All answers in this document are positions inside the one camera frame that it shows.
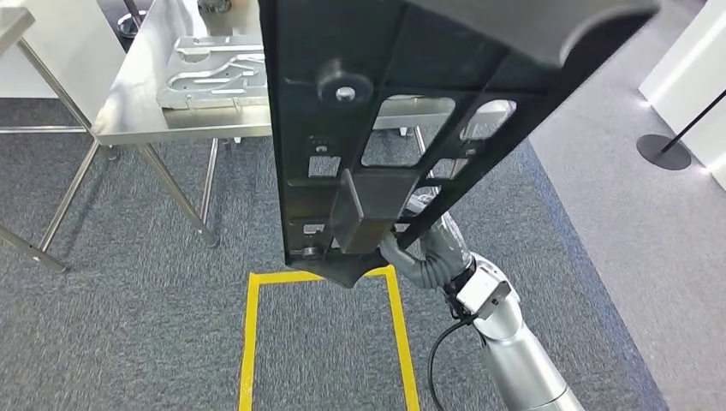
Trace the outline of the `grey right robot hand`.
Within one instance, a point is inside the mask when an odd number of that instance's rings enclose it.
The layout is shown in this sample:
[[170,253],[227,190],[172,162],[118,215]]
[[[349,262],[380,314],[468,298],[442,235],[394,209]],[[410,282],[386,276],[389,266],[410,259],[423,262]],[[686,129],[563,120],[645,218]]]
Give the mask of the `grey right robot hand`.
[[391,233],[379,244],[382,256],[413,285],[421,289],[442,288],[462,274],[473,256],[449,212],[431,225],[420,237],[419,259],[398,245]]

